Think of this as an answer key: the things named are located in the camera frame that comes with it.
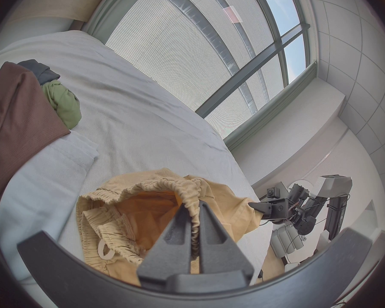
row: dark gray garment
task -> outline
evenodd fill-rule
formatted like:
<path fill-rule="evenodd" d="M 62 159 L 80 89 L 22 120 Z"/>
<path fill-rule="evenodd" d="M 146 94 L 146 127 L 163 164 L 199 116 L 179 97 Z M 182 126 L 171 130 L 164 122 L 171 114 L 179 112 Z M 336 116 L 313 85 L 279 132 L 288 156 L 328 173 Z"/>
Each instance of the dark gray garment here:
<path fill-rule="evenodd" d="M 40 85 L 57 80 L 60 77 L 59 74 L 53 72 L 47 65 L 41 64 L 35 59 L 23 60 L 19 65 L 32 71 Z"/>

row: clothing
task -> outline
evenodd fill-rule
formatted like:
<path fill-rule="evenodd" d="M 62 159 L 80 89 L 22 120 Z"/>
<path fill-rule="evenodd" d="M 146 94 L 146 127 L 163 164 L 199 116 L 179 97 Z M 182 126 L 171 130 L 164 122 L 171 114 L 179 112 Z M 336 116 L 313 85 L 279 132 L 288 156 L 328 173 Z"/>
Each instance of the clothing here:
<path fill-rule="evenodd" d="M 74 128 L 81 120 L 80 102 L 77 97 L 58 80 L 47 82 L 41 88 L 66 127 Z"/>
<path fill-rule="evenodd" d="M 0 249 L 17 280 L 30 276 L 17 243 L 46 231 L 57 240 L 98 156 L 97 145 L 72 131 L 27 161 L 0 200 Z"/>
<path fill-rule="evenodd" d="M 23 164 L 69 133 L 34 74 L 5 62 L 0 69 L 0 197 Z"/>
<path fill-rule="evenodd" d="M 32 71 L 40 85 L 60 78 L 60 75 L 53 72 L 50 67 L 37 62 L 35 59 L 23 60 L 18 65 Z"/>
<path fill-rule="evenodd" d="M 199 200 L 208 203 L 235 242 L 255 230 L 262 218 L 248 205 L 250 198 L 237 198 L 228 186 L 200 177 L 180 177 L 165 168 L 120 175 L 78 199 L 77 224 L 85 262 L 112 277 L 139 285 L 137 267 L 182 203 L 192 219 L 191 256 L 195 259 Z M 104 256 L 109 254 L 99 248 L 101 240 L 113 250 L 112 257 Z"/>

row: bed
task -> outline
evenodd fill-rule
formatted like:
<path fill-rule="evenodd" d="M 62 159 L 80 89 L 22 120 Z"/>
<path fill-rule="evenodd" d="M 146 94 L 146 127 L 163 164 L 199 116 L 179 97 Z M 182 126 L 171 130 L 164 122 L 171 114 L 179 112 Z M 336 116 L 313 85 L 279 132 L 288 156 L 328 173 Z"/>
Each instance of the bed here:
<path fill-rule="evenodd" d="M 61 75 L 80 100 L 82 120 L 74 128 L 98 144 L 81 193 L 113 176 L 167 167 L 227 184 L 239 197 L 258 200 L 221 137 L 204 119 L 112 49 L 81 31 L 20 40 L 0 51 L 5 61 L 36 59 Z M 267 255 L 272 224 L 246 234 L 238 246 L 255 267 L 255 282 Z M 58 242 L 78 259 L 83 253 L 75 211 Z M 35 283 L 24 284 L 43 307 L 55 305 Z"/>

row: light blue garment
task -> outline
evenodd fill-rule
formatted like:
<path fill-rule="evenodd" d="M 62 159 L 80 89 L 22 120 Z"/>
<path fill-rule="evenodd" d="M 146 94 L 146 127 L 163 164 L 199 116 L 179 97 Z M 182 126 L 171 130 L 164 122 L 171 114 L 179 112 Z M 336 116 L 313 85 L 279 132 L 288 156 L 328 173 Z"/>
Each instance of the light blue garment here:
<path fill-rule="evenodd" d="M 0 249 L 17 280 L 30 276 L 17 243 L 40 230 L 59 238 L 97 156 L 96 144 L 71 131 L 11 178 L 0 200 Z"/>

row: brown garment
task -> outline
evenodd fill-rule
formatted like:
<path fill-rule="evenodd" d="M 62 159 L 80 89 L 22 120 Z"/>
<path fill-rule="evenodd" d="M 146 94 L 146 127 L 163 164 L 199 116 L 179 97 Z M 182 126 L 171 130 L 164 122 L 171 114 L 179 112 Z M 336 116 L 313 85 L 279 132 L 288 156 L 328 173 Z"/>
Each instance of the brown garment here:
<path fill-rule="evenodd" d="M 120 175 L 78 199 L 77 224 L 85 262 L 139 285 L 137 267 L 182 203 L 191 216 L 191 256 L 195 259 L 200 200 L 209 205 L 235 242 L 255 230 L 262 218 L 248 205 L 250 198 L 238 198 L 228 186 L 200 177 L 181 177 L 168 169 Z M 198 263 L 198 259 L 192 262 L 191 273 L 198 273 Z"/>
<path fill-rule="evenodd" d="M 0 198 L 24 163 L 69 133 L 34 74 L 4 63 L 0 69 Z"/>

